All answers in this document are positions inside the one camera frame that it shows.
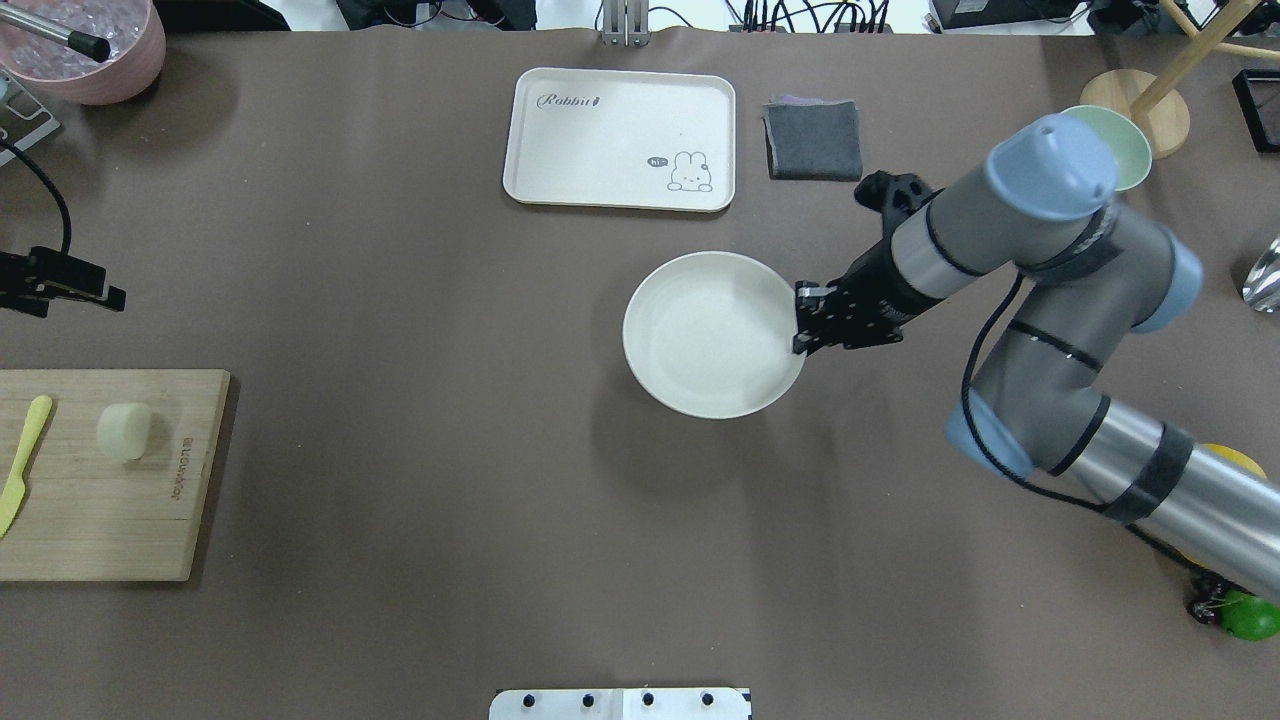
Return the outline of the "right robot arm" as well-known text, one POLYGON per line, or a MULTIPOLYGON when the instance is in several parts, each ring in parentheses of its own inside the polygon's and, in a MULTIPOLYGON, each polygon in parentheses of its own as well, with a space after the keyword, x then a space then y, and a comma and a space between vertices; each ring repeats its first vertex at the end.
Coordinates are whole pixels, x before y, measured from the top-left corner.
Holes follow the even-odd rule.
POLYGON ((910 320, 1014 266, 1030 292, 968 364, 950 441, 1021 486, 1036 470, 1071 474, 1088 497, 1070 503, 1277 600, 1277 491, 1096 388, 1128 334, 1194 304, 1203 269, 1117 197, 1115 156, 1083 119, 1032 122, 943 190, 879 170, 855 199, 879 213, 881 240, 827 284, 796 283, 794 352, 899 342, 910 320))

